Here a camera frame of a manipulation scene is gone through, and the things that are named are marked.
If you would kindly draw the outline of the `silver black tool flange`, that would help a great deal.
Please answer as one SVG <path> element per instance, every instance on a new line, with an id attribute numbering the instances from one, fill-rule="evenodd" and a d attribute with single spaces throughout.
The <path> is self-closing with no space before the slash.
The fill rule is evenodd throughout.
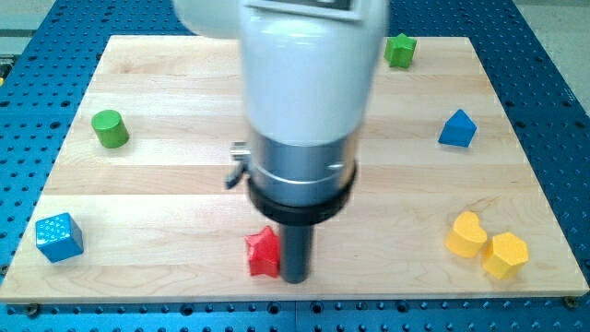
<path id="1" fill-rule="evenodd" d="M 358 135 L 326 144 L 299 146 L 253 131 L 231 145 L 237 166 L 225 179 L 228 189 L 248 176 L 248 196 L 267 218 L 287 226 L 312 226 L 334 217 L 354 185 Z"/>

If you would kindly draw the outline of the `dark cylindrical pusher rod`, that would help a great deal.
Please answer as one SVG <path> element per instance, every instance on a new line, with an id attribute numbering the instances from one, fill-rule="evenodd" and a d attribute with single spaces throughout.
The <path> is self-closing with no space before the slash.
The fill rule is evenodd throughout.
<path id="1" fill-rule="evenodd" d="M 313 226 L 279 226 L 280 276 L 298 284 L 310 273 Z"/>

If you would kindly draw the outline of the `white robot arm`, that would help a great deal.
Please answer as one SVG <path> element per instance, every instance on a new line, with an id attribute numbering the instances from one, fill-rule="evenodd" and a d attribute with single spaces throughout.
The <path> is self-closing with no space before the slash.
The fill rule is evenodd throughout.
<path id="1" fill-rule="evenodd" d="M 175 0 L 191 32 L 240 46 L 249 136 L 225 181 L 279 228 L 279 273 L 307 279 L 313 229 L 347 203 L 388 26 L 385 1 Z"/>

